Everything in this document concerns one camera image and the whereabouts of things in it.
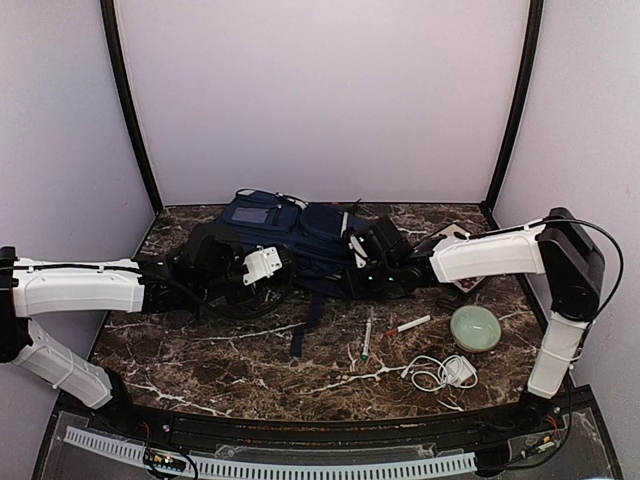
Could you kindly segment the navy blue student backpack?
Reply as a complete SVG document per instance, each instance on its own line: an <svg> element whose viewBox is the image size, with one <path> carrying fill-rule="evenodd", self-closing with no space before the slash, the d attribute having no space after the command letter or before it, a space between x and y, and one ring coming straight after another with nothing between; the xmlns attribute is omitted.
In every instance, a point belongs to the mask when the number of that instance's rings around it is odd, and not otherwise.
<svg viewBox="0 0 640 480"><path fill-rule="evenodd" d="M280 192L243 189L216 218L231 227L245 250L283 246L295 261L294 284L312 293L306 322L295 330L291 355L299 357L307 331L316 328L322 318L327 297L347 298L341 288L341 275L357 268L349 236L358 235L368 256L364 268L374 270L387 280L387 293L400 291L398 258L391 250L398 246L404 253L403 237L387 218L366 220L356 209L332 204L305 202Z"/></svg>

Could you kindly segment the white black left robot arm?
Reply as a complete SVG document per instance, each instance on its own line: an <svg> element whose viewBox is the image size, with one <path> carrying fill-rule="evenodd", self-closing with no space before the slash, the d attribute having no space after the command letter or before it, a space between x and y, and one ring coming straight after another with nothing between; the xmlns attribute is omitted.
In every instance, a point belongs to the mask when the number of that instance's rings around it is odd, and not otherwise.
<svg viewBox="0 0 640 480"><path fill-rule="evenodd" d="M120 436L141 427L140 412L116 372L81 359L35 321L39 314L173 311L222 314L213 301L241 302L258 284L290 267L283 247L244 249L239 234L215 222L199 224L165 255L93 263L55 263L1 250L1 361L22 367L75 397Z"/></svg>

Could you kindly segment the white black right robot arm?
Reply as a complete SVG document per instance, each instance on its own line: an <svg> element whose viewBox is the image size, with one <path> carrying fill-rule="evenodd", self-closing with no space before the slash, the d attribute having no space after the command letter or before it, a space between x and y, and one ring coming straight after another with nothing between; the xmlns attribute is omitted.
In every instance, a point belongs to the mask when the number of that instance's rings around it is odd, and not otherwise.
<svg viewBox="0 0 640 480"><path fill-rule="evenodd" d="M530 223L481 234L440 235L412 245L387 217L360 229L345 227L355 256L342 282L350 296L405 296L419 288L474 277L545 276L551 295L538 355L510 424L521 434L545 422L570 367L608 304L601 296L603 253L588 232L593 224L563 207Z"/></svg>

